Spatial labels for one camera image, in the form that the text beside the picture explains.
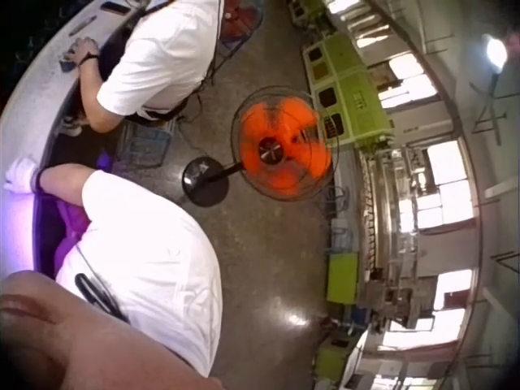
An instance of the factory floor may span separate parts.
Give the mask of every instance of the factory floor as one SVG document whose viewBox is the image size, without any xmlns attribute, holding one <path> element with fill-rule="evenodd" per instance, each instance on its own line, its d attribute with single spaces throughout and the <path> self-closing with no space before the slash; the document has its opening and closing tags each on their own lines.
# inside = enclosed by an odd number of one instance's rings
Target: factory floor
<svg viewBox="0 0 520 390">
<path fill-rule="evenodd" d="M 182 127 L 184 137 L 175 134 L 164 165 L 122 175 L 179 200 L 180 175 L 193 158 L 207 152 L 230 163 L 232 118 L 250 93 L 268 85 L 307 90 L 302 42 L 285 2 L 266 0 L 260 29 L 201 94 L 203 112 Z M 193 99 L 187 114 L 196 113 Z M 206 231 L 220 261 L 223 323 L 212 375 L 227 390 L 310 389 L 326 313 L 327 225 L 317 201 L 273 201 L 234 175 L 222 204 L 182 206 Z"/>
</svg>

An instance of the electric fan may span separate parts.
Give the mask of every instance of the electric fan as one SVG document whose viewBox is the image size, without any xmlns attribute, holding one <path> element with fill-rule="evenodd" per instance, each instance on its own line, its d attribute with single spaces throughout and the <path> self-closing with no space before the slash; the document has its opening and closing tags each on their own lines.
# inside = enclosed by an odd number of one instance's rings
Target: electric fan
<svg viewBox="0 0 520 390">
<path fill-rule="evenodd" d="M 320 116 L 309 95 L 289 87 L 249 95 L 232 122 L 233 164 L 224 167 L 208 156 L 194 159 L 182 175 L 186 197 L 198 206 L 214 206 L 226 197 L 228 177 L 237 172 L 279 201 L 314 196 L 331 181 L 332 152 L 337 151 L 321 141 Z"/>
</svg>

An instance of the forearm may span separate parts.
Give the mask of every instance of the forearm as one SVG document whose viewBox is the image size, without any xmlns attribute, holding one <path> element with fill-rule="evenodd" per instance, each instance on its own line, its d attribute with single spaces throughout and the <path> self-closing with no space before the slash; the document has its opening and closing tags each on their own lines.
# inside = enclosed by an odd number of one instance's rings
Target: forearm
<svg viewBox="0 0 520 390">
<path fill-rule="evenodd" d="M 65 202 L 83 206 L 83 187 L 94 169 L 81 164 L 63 164 L 45 169 L 40 176 L 44 192 Z"/>
<path fill-rule="evenodd" d="M 87 119 L 91 124 L 95 124 L 98 117 L 98 92 L 102 84 L 103 80 L 96 59 L 90 59 L 80 66 L 81 101 Z"/>
</svg>

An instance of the blue basket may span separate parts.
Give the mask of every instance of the blue basket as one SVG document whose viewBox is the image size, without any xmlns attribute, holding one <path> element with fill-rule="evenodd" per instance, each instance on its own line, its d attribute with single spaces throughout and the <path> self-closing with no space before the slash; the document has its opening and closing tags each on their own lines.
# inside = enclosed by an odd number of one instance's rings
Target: blue basket
<svg viewBox="0 0 520 390">
<path fill-rule="evenodd" d="M 175 127 L 175 120 L 162 127 L 149 127 L 127 121 L 119 139 L 117 161 L 129 169 L 162 166 Z"/>
</svg>

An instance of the fan guard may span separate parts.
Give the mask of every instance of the fan guard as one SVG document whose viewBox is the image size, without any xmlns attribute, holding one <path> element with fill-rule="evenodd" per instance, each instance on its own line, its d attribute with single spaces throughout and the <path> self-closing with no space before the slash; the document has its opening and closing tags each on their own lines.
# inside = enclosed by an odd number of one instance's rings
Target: fan guard
<svg viewBox="0 0 520 390">
<path fill-rule="evenodd" d="M 328 115 L 313 107 L 307 93 L 270 86 L 249 95 L 236 111 L 231 132 L 233 160 L 244 164 L 243 177 L 260 193 L 278 201 L 299 201 L 315 196 L 332 180 L 339 141 L 325 144 L 324 126 L 318 123 Z M 262 136 L 265 122 L 269 131 Z M 258 137 L 251 139 L 249 129 L 254 127 Z M 304 154 L 304 163 L 287 149 Z M 260 158 L 252 158 L 253 153 Z"/>
</svg>

